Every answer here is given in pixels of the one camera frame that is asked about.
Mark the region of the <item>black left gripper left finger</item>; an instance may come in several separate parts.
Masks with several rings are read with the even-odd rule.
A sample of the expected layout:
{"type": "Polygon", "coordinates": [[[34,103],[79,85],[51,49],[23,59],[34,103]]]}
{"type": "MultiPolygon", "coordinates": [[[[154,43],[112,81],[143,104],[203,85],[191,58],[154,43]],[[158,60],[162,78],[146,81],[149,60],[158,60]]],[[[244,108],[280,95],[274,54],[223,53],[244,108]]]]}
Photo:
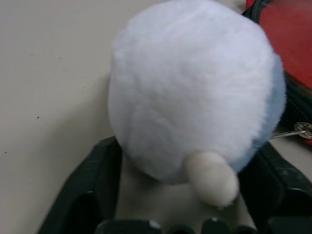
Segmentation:
{"type": "Polygon", "coordinates": [[[38,230],[39,234],[93,234],[115,217],[122,150],[115,137],[98,142],[69,175],[38,230]]]}

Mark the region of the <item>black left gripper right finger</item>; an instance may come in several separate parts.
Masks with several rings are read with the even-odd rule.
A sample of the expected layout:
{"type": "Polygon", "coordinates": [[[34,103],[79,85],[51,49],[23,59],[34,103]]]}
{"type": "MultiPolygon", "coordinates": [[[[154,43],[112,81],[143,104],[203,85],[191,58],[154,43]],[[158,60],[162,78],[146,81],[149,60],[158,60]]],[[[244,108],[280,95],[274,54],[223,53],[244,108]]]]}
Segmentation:
{"type": "Polygon", "coordinates": [[[239,173],[239,182],[258,233],[312,232],[312,183],[270,143],[239,173]]]}

